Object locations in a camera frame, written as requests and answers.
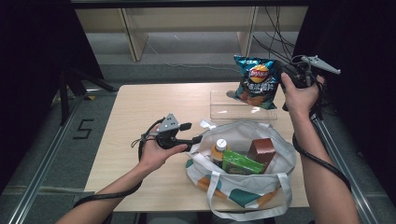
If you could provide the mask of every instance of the table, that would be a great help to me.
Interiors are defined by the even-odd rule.
[[[113,105],[85,191],[98,191],[134,167],[138,162],[137,146],[131,148],[131,143],[154,121],[169,113],[173,113],[179,123],[192,123],[191,129],[179,132],[177,138],[191,139],[205,131],[199,124],[202,119],[210,120],[211,92],[235,91],[238,85],[237,82],[221,82],[122,86]],[[272,124],[288,142],[291,142],[293,129],[289,114],[281,109],[284,94],[280,88],[275,103],[279,107],[274,111],[277,119],[262,122]],[[233,120],[212,121],[221,124]],[[185,153],[170,158],[160,170],[143,181],[136,193],[126,197],[115,211],[209,211],[205,192],[195,187],[186,174],[185,164],[188,158]],[[291,175],[291,185],[291,207],[307,207],[299,154],[297,165]],[[281,203],[282,196],[278,193],[267,206]],[[213,204],[216,209],[223,211],[241,209],[235,203],[219,198],[216,198]]]

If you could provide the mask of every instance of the person's left hand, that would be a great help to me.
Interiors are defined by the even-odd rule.
[[[158,126],[155,126],[151,132],[154,133]],[[184,151],[186,148],[187,145],[183,144],[169,149],[163,149],[158,146],[154,136],[149,136],[146,144],[143,146],[143,154],[139,164],[147,166],[151,172],[155,171],[164,165],[169,157]]]

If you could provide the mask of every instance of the snack package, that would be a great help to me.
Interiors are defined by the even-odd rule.
[[[232,175],[259,175],[263,164],[227,149],[224,150],[222,169]]]
[[[263,109],[276,109],[274,98],[280,81],[275,60],[233,56],[241,69],[242,79],[233,97]]]

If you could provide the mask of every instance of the chip bag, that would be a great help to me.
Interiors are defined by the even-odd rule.
[[[275,60],[238,55],[233,58],[242,74],[233,98],[263,109],[276,109],[274,98],[280,73],[274,67]]]

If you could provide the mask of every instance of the white tote bag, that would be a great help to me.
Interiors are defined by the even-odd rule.
[[[209,159],[211,147],[220,138],[227,141],[231,150],[237,149],[236,152],[241,154],[248,153],[252,140],[271,138],[276,154],[263,175],[230,175]],[[216,127],[203,133],[201,143],[191,148],[189,156],[187,175],[196,186],[207,190],[208,205],[216,216],[248,221],[280,216],[290,207],[290,174],[296,164],[296,153],[294,147],[270,125],[244,120]],[[279,187],[283,189],[285,202],[261,209],[260,206],[270,201]],[[214,195],[238,203],[242,212],[215,210],[212,206]]]

